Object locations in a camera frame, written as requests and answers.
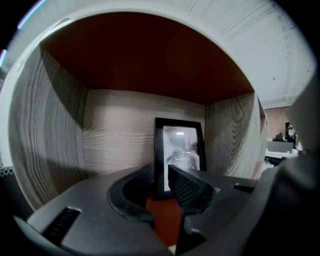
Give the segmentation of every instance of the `framed photo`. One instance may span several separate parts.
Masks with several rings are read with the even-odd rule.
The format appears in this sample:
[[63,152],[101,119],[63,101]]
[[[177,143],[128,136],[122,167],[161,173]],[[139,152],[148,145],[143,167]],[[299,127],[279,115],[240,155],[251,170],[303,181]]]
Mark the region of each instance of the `framed photo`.
[[173,198],[168,182],[168,165],[206,171],[206,153],[201,123],[155,118],[154,198]]

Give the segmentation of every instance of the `brown shelf ceiling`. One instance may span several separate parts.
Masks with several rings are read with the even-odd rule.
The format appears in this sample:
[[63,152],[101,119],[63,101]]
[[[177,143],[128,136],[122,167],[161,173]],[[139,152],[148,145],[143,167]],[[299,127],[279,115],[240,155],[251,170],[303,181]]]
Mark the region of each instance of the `brown shelf ceiling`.
[[253,92],[216,44],[176,21],[137,12],[87,17],[41,46],[89,90],[128,90],[209,105]]

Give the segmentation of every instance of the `vent grille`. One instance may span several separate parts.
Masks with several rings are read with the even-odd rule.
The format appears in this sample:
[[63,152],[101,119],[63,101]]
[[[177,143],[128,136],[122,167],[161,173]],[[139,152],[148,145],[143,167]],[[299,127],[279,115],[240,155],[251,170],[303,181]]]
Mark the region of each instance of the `vent grille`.
[[65,208],[43,232],[43,236],[53,244],[59,246],[79,214],[80,211],[77,209]]

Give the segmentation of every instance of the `wooden shelf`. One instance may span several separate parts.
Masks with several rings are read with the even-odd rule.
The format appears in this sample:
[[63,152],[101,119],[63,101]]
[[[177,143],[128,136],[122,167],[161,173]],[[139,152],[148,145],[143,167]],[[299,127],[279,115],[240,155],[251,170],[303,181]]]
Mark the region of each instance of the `wooden shelf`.
[[254,91],[216,44],[156,15],[87,17],[53,33],[41,46],[88,89],[136,91],[202,105]]

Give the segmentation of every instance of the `black picture frame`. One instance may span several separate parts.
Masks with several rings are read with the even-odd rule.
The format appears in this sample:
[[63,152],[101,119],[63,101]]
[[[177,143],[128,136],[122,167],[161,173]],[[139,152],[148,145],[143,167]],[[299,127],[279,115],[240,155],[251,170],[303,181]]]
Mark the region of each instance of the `black picture frame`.
[[168,118],[155,118],[154,131],[154,190],[153,197],[156,201],[173,198],[171,191],[165,191],[165,166],[164,166],[164,133],[166,126],[195,128],[197,136],[197,151],[199,155],[200,171],[207,171],[205,143],[201,123]]

